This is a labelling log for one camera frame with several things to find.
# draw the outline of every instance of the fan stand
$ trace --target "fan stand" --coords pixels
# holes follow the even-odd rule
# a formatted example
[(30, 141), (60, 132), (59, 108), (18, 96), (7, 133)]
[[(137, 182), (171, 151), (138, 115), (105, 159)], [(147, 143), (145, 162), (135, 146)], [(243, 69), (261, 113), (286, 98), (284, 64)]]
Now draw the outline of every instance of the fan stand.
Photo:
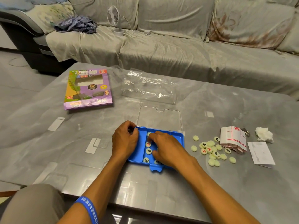
[(125, 32), (124, 29), (121, 28), (121, 16), (119, 16), (119, 20), (117, 22), (117, 25), (116, 25), (118, 28), (113, 30), (113, 33), (115, 36), (123, 36), (123, 33)]

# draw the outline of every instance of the gray marble tabletop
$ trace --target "gray marble tabletop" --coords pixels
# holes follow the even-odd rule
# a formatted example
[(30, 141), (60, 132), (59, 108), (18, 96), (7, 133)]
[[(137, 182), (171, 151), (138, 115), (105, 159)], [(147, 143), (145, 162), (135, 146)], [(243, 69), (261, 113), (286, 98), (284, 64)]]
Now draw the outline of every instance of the gray marble tabletop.
[[(69, 70), (99, 67), (76, 63)], [(263, 224), (298, 222), (299, 103), (292, 98), (144, 73), (148, 78), (177, 83), (176, 104), (169, 105), (122, 96), (123, 75), (109, 71), (112, 106), (64, 111), (69, 70), (1, 126), (0, 181), (24, 185), (43, 182), (80, 196), (110, 158), (112, 134), (122, 122), (136, 122), (141, 106), (171, 109), (180, 112), (186, 150), (245, 209)], [(49, 131), (58, 117), (65, 120), (56, 131)], [(162, 122), (143, 121), (147, 127), (167, 129), (180, 120), (165, 116)], [(274, 138), (268, 146), (276, 165), (272, 169), (254, 165), (248, 151), (232, 153), (236, 164), (226, 160), (218, 168), (210, 167), (207, 156), (190, 150), (192, 145), (219, 136), (224, 126), (245, 127), (251, 133), (248, 142), (256, 141), (256, 127), (268, 127)], [(198, 142), (193, 141), (193, 135), (199, 136)], [(92, 138), (101, 139), (95, 154), (85, 152)], [(126, 163), (110, 202), (211, 222), (190, 186), (174, 170), (151, 172), (147, 166)]]

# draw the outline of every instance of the tile floor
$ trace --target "tile floor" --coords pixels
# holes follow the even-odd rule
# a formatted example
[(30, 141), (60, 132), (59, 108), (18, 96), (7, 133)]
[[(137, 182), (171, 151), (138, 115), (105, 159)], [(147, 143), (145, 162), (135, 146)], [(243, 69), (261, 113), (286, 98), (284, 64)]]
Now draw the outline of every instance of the tile floor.
[[(33, 70), (21, 54), (0, 51), (0, 124), (55, 78)], [(17, 189), (17, 185), (0, 181), (0, 191)]]

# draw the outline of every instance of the blue plastic case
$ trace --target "blue plastic case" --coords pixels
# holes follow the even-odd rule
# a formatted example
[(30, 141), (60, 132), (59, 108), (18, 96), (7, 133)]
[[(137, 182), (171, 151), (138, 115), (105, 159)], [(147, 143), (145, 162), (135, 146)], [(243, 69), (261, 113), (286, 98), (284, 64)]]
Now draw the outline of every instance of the blue plastic case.
[[(139, 130), (139, 139), (137, 142), (137, 146), (135, 151), (132, 153), (132, 155), (128, 158), (128, 161), (131, 163), (136, 163), (136, 164), (141, 164), (141, 165), (148, 165), (150, 166), (151, 171), (158, 171), (161, 172), (163, 167), (165, 168), (171, 168), (169, 166), (163, 165), (163, 164), (155, 164), (155, 158), (153, 157), (152, 154), (148, 155), (145, 150), (147, 147), (145, 146), (145, 143), (147, 142), (147, 133), (155, 133), (156, 131), (161, 131), (157, 129), (152, 129), (152, 128), (146, 128), (146, 127), (137, 127)], [(185, 148), (185, 143), (184, 143), (184, 135), (182, 133), (176, 132), (176, 131), (161, 131), (163, 133), (167, 133), (169, 135), (173, 135), (180, 143), (181, 145)], [(157, 150), (157, 145), (152, 142), (151, 145), (151, 150)], [(149, 158), (150, 162), (149, 163), (144, 163), (143, 159), (147, 157)]]

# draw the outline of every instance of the folded paper chessboard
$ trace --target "folded paper chessboard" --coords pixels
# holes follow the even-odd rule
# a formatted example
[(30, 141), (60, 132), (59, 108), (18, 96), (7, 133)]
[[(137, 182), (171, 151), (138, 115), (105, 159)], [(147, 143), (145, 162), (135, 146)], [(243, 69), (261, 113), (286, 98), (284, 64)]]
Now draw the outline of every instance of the folded paper chessboard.
[(246, 135), (239, 127), (222, 127), (220, 144), (235, 150), (237, 153), (246, 152)]

